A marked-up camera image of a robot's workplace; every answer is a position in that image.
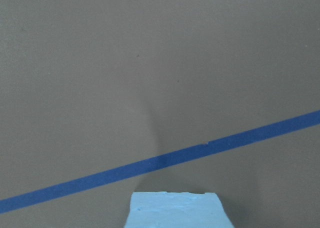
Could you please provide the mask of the light blue foam block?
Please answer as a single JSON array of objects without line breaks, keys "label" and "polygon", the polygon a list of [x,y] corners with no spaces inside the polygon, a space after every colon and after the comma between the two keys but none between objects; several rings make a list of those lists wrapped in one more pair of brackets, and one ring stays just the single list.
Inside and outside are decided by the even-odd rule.
[{"label": "light blue foam block", "polygon": [[134,192],[126,228],[233,228],[212,192]]}]

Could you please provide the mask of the blue tape grid lines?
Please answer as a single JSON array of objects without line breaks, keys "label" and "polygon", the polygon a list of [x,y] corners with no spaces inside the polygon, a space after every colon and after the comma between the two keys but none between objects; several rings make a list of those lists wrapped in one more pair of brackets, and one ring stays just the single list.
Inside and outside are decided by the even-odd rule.
[{"label": "blue tape grid lines", "polygon": [[283,121],[212,140],[204,144],[194,145],[60,184],[55,184],[46,188],[2,199],[0,201],[0,212],[1,214],[5,214],[34,206],[100,186],[116,183],[171,166],[293,133],[317,126],[319,123],[320,112],[318,110],[313,111]]}]

